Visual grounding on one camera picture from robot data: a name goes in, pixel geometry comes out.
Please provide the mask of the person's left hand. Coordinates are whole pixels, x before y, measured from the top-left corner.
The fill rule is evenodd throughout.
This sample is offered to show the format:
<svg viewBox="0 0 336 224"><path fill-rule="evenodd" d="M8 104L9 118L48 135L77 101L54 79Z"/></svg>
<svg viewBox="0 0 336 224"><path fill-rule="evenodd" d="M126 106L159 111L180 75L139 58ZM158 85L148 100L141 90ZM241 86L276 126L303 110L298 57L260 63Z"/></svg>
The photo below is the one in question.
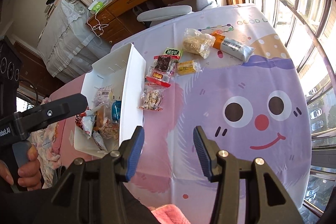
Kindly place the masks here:
<svg viewBox="0 0 336 224"><path fill-rule="evenodd" d="M42 188L42 174L40 172L40 162L38 160L38 152L34 146L31 146L27 152L29 162L22 165L18 169L18 185L27 188L28 191L38 190ZM5 163L1 161L1 178L11 186L14 184L13 176L11 175Z"/></svg>

